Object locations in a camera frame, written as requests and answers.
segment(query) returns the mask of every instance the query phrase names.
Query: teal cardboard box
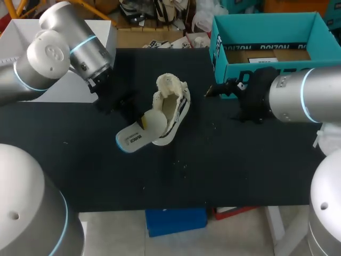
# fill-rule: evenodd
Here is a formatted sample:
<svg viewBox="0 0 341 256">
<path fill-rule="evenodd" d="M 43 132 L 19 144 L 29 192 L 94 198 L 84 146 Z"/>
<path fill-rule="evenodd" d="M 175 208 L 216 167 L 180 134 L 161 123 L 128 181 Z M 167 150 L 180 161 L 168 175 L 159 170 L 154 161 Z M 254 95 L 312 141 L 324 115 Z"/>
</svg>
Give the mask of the teal cardboard box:
<svg viewBox="0 0 341 256">
<path fill-rule="evenodd" d="M 221 5 L 229 11 L 229 14 L 237 14 L 244 13 L 246 8 L 261 2 L 262 0 L 221 0 Z"/>
<path fill-rule="evenodd" d="M 302 49 L 309 53 L 311 60 L 229 64 L 224 49 Z M 314 12 L 215 16 L 209 54 L 218 84 L 237 78 L 247 86 L 249 76 L 256 69 L 268 66 L 282 74 L 341 65 L 341 47 L 321 16 Z"/>
<path fill-rule="evenodd" d="M 330 0 L 324 20 L 330 30 L 341 28 L 341 0 Z"/>
</svg>

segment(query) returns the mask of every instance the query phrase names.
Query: shoe insole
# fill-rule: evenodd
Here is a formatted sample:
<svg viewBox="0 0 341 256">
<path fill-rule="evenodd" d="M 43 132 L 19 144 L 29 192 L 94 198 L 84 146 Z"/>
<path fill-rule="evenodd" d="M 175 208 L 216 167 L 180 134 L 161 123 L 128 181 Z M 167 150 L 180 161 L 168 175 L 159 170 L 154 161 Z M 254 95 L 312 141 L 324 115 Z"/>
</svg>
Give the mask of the shoe insole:
<svg viewBox="0 0 341 256">
<path fill-rule="evenodd" d="M 177 98 L 177 95 L 171 94 L 166 99 L 164 99 L 163 113 L 165 114 L 168 121 L 171 121 L 174 116 Z"/>
<path fill-rule="evenodd" d="M 150 109 L 144 113 L 143 118 L 146 123 L 144 129 L 135 122 L 117 133 L 116 143 L 122 151 L 135 152 L 158 139 L 165 132 L 167 118 L 160 110 Z"/>
</svg>

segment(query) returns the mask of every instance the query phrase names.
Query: blue crate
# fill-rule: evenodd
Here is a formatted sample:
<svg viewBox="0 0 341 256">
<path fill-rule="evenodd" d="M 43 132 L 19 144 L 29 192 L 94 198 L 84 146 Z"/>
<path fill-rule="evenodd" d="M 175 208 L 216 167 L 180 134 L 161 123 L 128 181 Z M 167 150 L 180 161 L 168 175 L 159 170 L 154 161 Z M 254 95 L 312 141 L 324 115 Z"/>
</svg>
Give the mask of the blue crate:
<svg viewBox="0 0 341 256">
<path fill-rule="evenodd" d="M 146 210 L 145 219 L 150 237 L 204 228 L 205 209 Z"/>
</svg>

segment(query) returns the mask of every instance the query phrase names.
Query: shoe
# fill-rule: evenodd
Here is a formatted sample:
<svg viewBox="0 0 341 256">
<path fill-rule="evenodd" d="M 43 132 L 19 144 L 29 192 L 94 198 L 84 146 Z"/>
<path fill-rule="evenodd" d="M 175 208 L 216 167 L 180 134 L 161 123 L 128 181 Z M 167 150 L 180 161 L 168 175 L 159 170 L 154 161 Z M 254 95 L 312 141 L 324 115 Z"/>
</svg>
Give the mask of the shoe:
<svg viewBox="0 0 341 256">
<path fill-rule="evenodd" d="M 159 139 L 153 141 L 157 146 L 165 146 L 173 141 L 176 131 L 186 116 L 191 103 L 186 82 L 172 74 L 163 74 L 156 80 L 158 91 L 153 97 L 153 109 L 160 110 L 167 118 L 167 128 Z"/>
<path fill-rule="evenodd" d="M 142 117 L 140 124 L 125 127 L 116 135 L 117 146 L 125 153 L 133 153 L 160 137 L 167 127 L 166 116 L 159 110 L 150 109 Z"/>
</svg>

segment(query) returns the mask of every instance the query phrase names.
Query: cardboard box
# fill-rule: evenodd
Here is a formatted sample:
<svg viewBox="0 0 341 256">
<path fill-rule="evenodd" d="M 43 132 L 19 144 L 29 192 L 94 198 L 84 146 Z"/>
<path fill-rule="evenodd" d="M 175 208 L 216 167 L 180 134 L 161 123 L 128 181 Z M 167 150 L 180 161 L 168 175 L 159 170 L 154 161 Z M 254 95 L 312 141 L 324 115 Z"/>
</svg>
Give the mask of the cardboard box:
<svg viewBox="0 0 341 256">
<path fill-rule="evenodd" d="M 85 3 L 88 5 L 91 5 L 92 7 L 95 7 L 95 0 L 83 0 Z M 72 4 L 77 12 L 77 14 L 82 18 L 82 19 L 93 19 L 95 18 L 95 14 L 91 11 L 89 11 L 87 8 L 84 8 L 80 4 Z"/>
<path fill-rule="evenodd" d="M 243 63 L 229 63 L 225 50 L 242 51 L 236 54 L 244 58 L 243 61 L 235 59 L 234 62 Z M 275 57 L 282 61 L 245 63 L 252 54 L 246 52 L 254 50 L 259 51 L 258 57 Z M 237 78 L 247 86 L 249 75 L 258 68 L 268 66 L 276 68 L 279 73 L 290 73 L 306 68 L 341 65 L 341 47 L 318 13 L 216 16 L 209 53 L 218 84 L 228 78 Z"/>
<path fill-rule="evenodd" d="M 229 64 L 311 60 L 306 50 L 225 50 Z"/>
<path fill-rule="evenodd" d="M 323 17 L 329 0 L 265 0 L 265 13 L 278 12 L 319 12 Z"/>
<path fill-rule="evenodd" d="M 118 48 L 142 48 L 148 45 L 150 41 L 174 42 L 183 37 L 182 31 L 117 31 Z"/>
<path fill-rule="evenodd" d="M 330 0 L 324 20 L 330 30 L 341 28 L 341 0 Z"/>
<path fill-rule="evenodd" d="M 86 20 L 97 38 L 107 48 L 115 60 L 116 55 L 116 29 L 108 20 Z M 0 63 L 1 60 L 20 57 L 26 52 L 27 47 L 41 31 L 39 20 L 11 20 L 0 37 Z M 47 92 L 38 99 L 30 102 L 79 102 L 92 103 L 97 99 L 95 93 L 90 93 L 87 83 L 73 72 L 67 72 Z"/>
<path fill-rule="evenodd" d="M 260 4 L 262 0 L 221 0 L 221 5 L 229 10 L 229 14 L 244 13 L 246 8 Z"/>
<path fill-rule="evenodd" d="M 113 12 L 119 6 L 119 0 L 95 0 L 95 7 L 103 14 Z"/>
</svg>

